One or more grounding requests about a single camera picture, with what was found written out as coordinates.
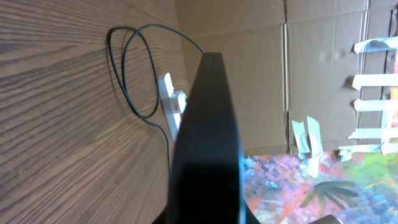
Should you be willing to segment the Samsung Galaxy smartphone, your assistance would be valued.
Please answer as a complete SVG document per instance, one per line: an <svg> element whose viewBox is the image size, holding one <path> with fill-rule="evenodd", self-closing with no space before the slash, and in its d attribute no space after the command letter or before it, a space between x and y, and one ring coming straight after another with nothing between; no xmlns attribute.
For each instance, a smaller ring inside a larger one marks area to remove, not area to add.
<svg viewBox="0 0 398 224"><path fill-rule="evenodd" d="M167 223L245 223L243 152L221 53L201 57L177 141Z"/></svg>

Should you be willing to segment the white power strip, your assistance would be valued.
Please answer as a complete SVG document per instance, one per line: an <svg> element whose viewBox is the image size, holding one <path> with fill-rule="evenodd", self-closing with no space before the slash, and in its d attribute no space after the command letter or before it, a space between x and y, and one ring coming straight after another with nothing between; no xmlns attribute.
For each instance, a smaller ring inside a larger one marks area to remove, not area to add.
<svg viewBox="0 0 398 224"><path fill-rule="evenodd" d="M159 75L157 81L162 107L165 111L172 140L176 141L182 120L182 114L184 112L182 114L173 114L171 111L169 98L172 93L176 92L176 90L174 89L170 73Z"/></svg>

